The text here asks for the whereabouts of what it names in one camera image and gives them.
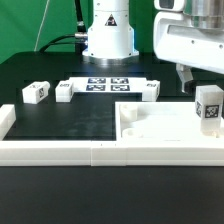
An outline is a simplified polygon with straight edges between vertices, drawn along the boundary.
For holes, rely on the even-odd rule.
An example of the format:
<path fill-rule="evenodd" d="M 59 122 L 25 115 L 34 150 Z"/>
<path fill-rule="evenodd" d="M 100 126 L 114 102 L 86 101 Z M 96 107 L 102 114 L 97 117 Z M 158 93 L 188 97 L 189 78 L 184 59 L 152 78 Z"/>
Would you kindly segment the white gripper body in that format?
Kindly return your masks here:
<path fill-rule="evenodd" d="M 224 0 L 154 0 L 159 59 L 224 74 Z"/>

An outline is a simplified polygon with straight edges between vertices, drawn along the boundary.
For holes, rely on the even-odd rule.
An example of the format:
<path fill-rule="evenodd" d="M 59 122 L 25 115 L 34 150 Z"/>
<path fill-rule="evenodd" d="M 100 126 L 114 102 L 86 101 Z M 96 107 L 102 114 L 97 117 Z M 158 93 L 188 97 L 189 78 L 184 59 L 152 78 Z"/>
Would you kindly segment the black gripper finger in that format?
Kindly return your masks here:
<path fill-rule="evenodd" d="M 176 71 L 181 81 L 181 91 L 191 94 L 195 84 L 191 68 L 183 64 L 177 64 Z"/>

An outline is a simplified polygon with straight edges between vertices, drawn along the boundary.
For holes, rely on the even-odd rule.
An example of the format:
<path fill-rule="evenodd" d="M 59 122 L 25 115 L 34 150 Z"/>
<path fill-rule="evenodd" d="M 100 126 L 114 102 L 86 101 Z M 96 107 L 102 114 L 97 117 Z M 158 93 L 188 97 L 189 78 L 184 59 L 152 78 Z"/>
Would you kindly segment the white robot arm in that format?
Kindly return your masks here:
<path fill-rule="evenodd" d="M 224 0 L 154 0 L 154 7 L 154 53 L 176 64 L 183 84 L 193 80 L 193 68 L 224 74 Z M 87 38 L 87 62 L 122 64 L 136 58 L 129 0 L 93 0 Z"/>

